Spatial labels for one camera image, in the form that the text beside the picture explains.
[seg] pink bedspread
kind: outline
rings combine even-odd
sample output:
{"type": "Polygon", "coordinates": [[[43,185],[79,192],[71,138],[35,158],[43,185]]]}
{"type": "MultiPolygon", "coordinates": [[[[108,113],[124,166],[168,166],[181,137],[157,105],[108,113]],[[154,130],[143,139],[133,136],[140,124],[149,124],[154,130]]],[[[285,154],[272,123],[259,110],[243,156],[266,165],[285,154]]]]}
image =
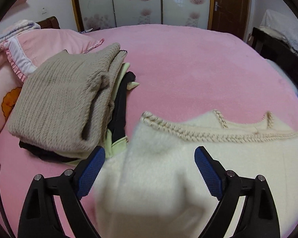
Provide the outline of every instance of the pink bedspread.
{"type": "MultiPolygon", "coordinates": [[[[140,86],[127,99],[129,138],[140,115],[150,111],[166,120],[185,121],[214,108],[228,120],[259,121],[268,110],[298,130],[298,99],[279,74],[240,39],[198,28],[140,25],[96,31],[105,46],[119,42],[140,86]]],[[[43,162],[19,148],[6,129],[0,134],[0,188],[12,229],[17,232],[24,198],[35,174],[51,177],[66,165],[43,162]]],[[[92,194],[82,204],[93,223],[92,194]]],[[[72,236],[64,212],[64,230],[72,236]]]]}

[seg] stack of folded clothes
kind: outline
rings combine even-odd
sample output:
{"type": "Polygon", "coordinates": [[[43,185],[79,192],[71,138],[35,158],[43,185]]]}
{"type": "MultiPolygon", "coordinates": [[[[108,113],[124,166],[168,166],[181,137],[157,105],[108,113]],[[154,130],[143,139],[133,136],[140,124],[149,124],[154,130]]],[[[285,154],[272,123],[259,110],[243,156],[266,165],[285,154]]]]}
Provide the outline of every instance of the stack of folded clothes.
{"type": "Polygon", "coordinates": [[[96,146],[111,157],[125,147],[126,92],[138,85],[114,43],[97,53],[66,50],[25,81],[8,121],[20,147],[43,160],[78,163],[96,146]]]}

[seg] brown wooden door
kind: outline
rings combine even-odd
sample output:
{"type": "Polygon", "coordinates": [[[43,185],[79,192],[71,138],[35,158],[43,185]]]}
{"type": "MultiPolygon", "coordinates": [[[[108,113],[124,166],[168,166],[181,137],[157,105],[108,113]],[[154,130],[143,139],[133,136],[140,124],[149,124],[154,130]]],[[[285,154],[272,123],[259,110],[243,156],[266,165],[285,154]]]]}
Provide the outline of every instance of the brown wooden door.
{"type": "Polygon", "coordinates": [[[243,39],[248,4],[249,0],[214,0],[212,30],[231,33],[243,39]]]}

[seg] wooden door frame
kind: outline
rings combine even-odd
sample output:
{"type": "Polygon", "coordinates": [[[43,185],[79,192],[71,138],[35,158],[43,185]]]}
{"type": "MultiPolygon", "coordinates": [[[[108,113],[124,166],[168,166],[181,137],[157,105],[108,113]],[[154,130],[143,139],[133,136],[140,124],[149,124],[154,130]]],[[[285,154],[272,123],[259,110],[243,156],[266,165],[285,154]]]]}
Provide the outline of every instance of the wooden door frame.
{"type": "MultiPolygon", "coordinates": [[[[208,20],[208,25],[207,25],[208,30],[212,29],[214,6],[215,6],[215,0],[210,0],[210,13],[209,13],[209,20],[208,20]]],[[[245,36],[246,29],[248,28],[249,17],[250,17],[249,14],[250,14],[250,0],[248,0],[247,20],[246,20],[245,29],[244,29],[244,36],[245,36]]]]}
{"type": "Polygon", "coordinates": [[[84,30],[84,25],[83,25],[81,9],[79,7],[79,0],[72,0],[72,6],[73,6],[73,12],[74,12],[74,17],[75,17],[77,30],[79,32],[83,31],[84,30]]]}

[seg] white knit sweater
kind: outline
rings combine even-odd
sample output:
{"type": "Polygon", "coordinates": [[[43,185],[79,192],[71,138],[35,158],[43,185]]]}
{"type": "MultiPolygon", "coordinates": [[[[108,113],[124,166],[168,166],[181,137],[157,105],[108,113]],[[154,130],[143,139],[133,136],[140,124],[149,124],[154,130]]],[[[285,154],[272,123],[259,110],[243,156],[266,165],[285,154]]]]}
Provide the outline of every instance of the white knit sweater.
{"type": "MultiPolygon", "coordinates": [[[[226,121],[213,110],[182,124],[144,113],[127,151],[97,177],[96,217],[103,238],[198,237],[218,201],[194,162],[204,146],[241,177],[266,177],[282,237],[298,223],[298,132],[272,113],[256,124],[226,121]]],[[[240,198],[226,237],[233,235],[240,198]]]]}

